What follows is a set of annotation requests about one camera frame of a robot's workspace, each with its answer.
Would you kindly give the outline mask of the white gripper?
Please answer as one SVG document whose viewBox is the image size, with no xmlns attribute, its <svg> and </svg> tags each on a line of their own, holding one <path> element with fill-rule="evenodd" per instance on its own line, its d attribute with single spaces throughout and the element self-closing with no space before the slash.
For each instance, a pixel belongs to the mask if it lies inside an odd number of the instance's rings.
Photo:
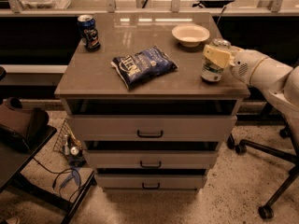
<svg viewBox="0 0 299 224">
<path fill-rule="evenodd" d="M 267 58 L 267 55 L 257 50 L 242 50 L 236 46 L 205 45 L 203 55 L 208 63 L 215 64 L 219 68 L 225 68 L 233 59 L 230 71 L 236 79 L 246 85 L 250 84 L 255 68 Z"/>
</svg>

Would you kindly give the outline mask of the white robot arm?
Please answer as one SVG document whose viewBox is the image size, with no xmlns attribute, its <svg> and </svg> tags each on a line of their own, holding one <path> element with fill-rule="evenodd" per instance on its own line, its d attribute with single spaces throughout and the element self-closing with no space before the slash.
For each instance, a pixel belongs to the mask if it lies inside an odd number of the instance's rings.
<svg viewBox="0 0 299 224">
<path fill-rule="evenodd" d="M 205 45 L 204 56 L 221 68 L 230 67 L 232 75 L 261 92 L 265 100 L 286 120 L 292 138 L 299 144 L 299 67 L 253 49 L 222 49 Z"/>
</svg>

